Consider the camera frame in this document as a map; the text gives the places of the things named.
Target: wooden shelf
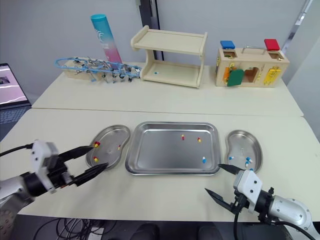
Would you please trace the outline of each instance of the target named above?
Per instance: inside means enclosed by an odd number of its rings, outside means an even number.
[[[149,29],[144,26],[132,39],[131,47],[146,50],[146,64],[140,73],[142,80],[198,88],[204,61],[208,33],[195,34]],[[153,50],[200,57],[201,66],[155,60]]]
[[[200,66],[197,65],[155,60],[143,78],[154,82],[197,88],[199,72]]]

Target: blue lid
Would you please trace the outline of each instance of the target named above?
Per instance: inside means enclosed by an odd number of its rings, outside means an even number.
[[[232,41],[228,41],[228,40],[222,40],[220,41],[220,44],[223,49],[235,49],[236,47]]]
[[[95,14],[91,16],[92,20],[104,20],[107,16],[105,14]]]

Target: laptop screen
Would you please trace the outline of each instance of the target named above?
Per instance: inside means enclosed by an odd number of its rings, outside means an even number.
[[[29,103],[8,64],[0,64],[0,107]]]

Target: blue wire sculpture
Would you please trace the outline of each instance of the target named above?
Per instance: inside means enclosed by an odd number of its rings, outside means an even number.
[[[61,65],[60,61],[73,61],[74,66]],[[55,66],[60,69],[75,70],[76,74],[88,73],[92,76],[92,82],[96,81],[96,77],[93,74],[104,73],[102,78],[108,83],[107,73],[112,74],[113,83],[116,82],[116,77],[119,76],[121,82],[124,81],[125,76],[128,76],[128,81],[131,82],[133,78],[140,78],[141,67],[137,65],[130,65],[119,62],[110,62],[105,60],[93,60],[90,57],[88,59],[78,57],[64,57],[55,61]]]

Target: laptop keyboard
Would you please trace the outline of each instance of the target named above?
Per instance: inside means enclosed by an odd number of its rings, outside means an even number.
[[[13,110],[4,110],[0,114],[0,124],[9,124],[17,122],[22,115],[27,111],[28,107],[23,107]]]

